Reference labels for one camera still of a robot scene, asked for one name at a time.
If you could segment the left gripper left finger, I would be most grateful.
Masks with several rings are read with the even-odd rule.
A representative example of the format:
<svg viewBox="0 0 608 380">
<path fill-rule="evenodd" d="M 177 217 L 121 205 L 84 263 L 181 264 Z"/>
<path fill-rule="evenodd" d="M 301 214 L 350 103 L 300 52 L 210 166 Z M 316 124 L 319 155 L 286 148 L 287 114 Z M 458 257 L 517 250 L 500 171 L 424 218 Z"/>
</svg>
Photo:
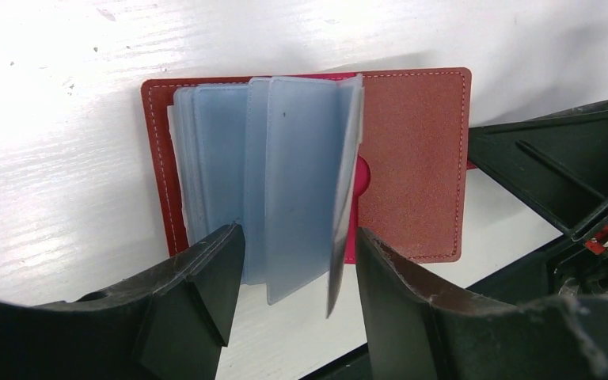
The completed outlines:
<svg viewBox="0 0 608 380">
<path fill-rule="evenodd" d="M 75 302 L 0 302 L 0 379 L 213 379 L 244 254 L 232 224 Z"/>
</svg>

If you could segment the red leather card holder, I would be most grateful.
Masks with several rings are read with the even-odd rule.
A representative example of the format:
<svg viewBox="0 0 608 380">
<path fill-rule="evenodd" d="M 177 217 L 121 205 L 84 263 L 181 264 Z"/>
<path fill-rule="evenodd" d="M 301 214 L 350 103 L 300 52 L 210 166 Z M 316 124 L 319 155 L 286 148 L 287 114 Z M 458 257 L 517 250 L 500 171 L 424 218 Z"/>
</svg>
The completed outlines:
<svg viewBox="0 0 608 380">
<path fill-rule="evenodd" d="M 366 71 L 368 140 L 360 146 L 353 226 L 365 226 L 418 263 L 461 255 L 472 75 L 463 67 Z M 170 255 L 192 244 L 173 142 L 176 91 L 245 84 L 246 77 L 160 78 L 141 85 Z"/>
</svg>

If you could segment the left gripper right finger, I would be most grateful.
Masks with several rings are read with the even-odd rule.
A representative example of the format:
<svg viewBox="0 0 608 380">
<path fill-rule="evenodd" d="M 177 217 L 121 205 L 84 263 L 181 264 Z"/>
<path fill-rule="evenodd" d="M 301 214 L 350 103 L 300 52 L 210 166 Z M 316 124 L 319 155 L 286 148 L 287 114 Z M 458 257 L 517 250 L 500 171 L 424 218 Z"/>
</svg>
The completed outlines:
<svg viewBox="0 0 608 380">
<path fill-rule="evenodd" d="M 376 379 L 608 379 L 608 294 L 512 305 L 447 281 L 364 228 L 356 271 Z"/>
</svg>

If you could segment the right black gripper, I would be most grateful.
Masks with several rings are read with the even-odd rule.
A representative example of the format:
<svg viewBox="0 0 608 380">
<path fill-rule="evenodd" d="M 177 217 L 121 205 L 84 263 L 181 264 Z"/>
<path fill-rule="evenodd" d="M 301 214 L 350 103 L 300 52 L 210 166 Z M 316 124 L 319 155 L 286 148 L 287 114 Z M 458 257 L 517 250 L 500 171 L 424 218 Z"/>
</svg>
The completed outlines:
<svg viewBox="0 0 608 380">
<path fill-rule="evenodd" d="M 563 233 L 470 290 L 495 299 L 608 294 L 608 101 L 475 127 L 468 156 Z"/>
</svg>

